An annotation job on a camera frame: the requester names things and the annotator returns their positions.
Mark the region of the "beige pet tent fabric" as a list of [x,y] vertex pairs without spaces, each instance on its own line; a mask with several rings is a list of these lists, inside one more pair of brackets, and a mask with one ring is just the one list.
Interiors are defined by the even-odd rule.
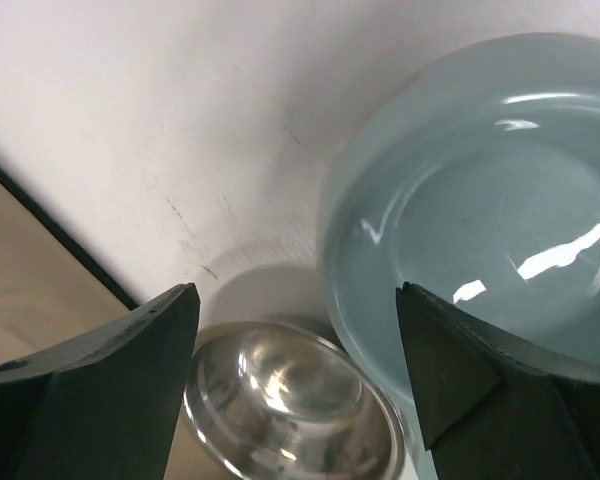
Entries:
[[139,303],[0,167],[0,364]]

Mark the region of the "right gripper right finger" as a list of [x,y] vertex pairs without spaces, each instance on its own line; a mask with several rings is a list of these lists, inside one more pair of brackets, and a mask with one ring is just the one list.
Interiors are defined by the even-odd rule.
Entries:
[[396,291],[440,479],[600,479],[600,365],[541,348],[414,283]]

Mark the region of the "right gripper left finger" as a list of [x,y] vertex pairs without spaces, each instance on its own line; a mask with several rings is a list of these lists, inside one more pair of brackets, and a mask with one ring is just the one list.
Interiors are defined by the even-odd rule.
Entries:
[[161,479],[198,331],[180,284],[127,315],[0,364],[0,479]]

